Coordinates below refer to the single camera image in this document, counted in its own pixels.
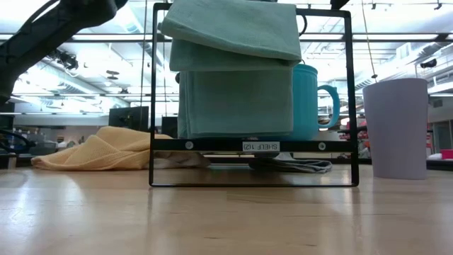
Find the teal mug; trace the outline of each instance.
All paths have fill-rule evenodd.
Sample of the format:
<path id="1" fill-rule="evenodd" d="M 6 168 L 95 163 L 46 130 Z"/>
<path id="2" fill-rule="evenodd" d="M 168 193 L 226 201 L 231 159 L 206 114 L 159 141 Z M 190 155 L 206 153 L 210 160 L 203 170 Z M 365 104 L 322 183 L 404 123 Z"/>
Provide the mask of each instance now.
<path id="1" fill-rule="evenodd" d="M 327 91 L 333 99 L 333 115 L 325 125 L 318 124 L 318 90 Z M 318 71 L 309 65 L 298 64 L 293 69 L 292 93 L 294 128 L 280 140 L 309 141 L 318 135 L 320 128 L 331 128 L 340 115 L 340 98 L 337 89 L 329 85 L 318 86 Z"/>

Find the pink object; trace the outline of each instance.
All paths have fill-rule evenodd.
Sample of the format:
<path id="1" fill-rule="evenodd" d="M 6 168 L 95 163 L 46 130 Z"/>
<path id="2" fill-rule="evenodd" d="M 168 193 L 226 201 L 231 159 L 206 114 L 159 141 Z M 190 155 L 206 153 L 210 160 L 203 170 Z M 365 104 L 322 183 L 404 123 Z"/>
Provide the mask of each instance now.
<path id="1" fill-rule="evenodd" d="M 441 149 L 442 159 L 453 159 L 453 149 Z"/>
<path id="2" fill-rule="evenodd" d="M 363 96 L 374 176 L 426 179 L 426 80 L 378 82 Z"/>

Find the computer monitor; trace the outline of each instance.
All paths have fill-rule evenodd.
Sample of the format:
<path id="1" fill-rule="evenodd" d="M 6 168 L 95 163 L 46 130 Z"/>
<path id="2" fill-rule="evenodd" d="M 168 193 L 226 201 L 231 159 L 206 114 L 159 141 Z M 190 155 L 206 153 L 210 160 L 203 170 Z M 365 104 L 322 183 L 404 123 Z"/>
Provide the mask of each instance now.
<path id="1" fill-rule="evenodd" d="M 110 109 L 108 125 L 147 132 L 148 111 L 148 106 Z"/>
<path id="2" fill-rule="evenodd" d="M 178 117 L 162 117 L 162 134 L 178 138 Z"/>

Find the shelf label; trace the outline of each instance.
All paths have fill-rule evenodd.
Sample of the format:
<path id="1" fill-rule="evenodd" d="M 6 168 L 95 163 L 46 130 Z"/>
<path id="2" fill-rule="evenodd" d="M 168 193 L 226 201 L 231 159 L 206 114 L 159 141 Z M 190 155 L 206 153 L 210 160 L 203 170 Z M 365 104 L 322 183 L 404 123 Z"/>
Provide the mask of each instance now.
<path id="1" fill-rule="evenodd" d="M 242 142 L 243 152 L 279 152 L 280 142 Z"/>

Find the mug handle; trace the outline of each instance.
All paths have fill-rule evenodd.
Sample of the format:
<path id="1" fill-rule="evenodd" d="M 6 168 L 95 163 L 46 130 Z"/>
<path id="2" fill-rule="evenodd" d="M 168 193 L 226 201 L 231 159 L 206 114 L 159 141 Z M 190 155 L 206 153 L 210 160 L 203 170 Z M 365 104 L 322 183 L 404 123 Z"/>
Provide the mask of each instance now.
<path id="1" fill-rule="evenodd" d="M 327 91 L 331 95 L 333 99 L 333 115 L 329 123 L 325 125 L 318 124 L 318 126 L 320 128 L 331 128 L 337 123 L 338 117 L 340 116 L 340 97 L 338 96 L 337 88 L 335 87 L 323 85 L 318 87 L 318 90 L 320 89 Z"/>

